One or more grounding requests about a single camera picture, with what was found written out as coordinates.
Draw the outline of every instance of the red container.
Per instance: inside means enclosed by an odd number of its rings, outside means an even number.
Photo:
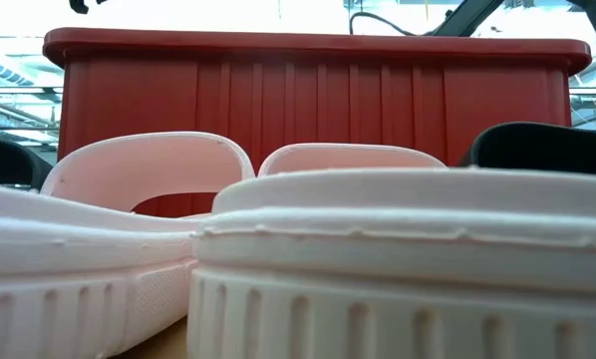
[[[66,69],[60,157],[112,137],[195,130],[233,139],[255,167],[300,142],[397,145],[455,165],[495,124],[569,126],[568,76],[591,61],[575,40],[101,29],[53,30],[44,53]],[[142,210],[185,215],[210,199]]]

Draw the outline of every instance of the metal frame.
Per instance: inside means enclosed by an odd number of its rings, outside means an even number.
[[[61,95],[62,87],[0,87],[0,95]]]
[[[432,36],[468,37],[504,0],[463,0]]]
[[[41,128],[41,127],[7,127],[7,126],[0,126],[0,131],[10,131],[10,130],[17,130],[17,131],[50,131],[50,132],[57,132],[59,131],[58,127],[51,127],[51,128]]]
[[[570,95],[596,95],[596,88],[570,88]]]

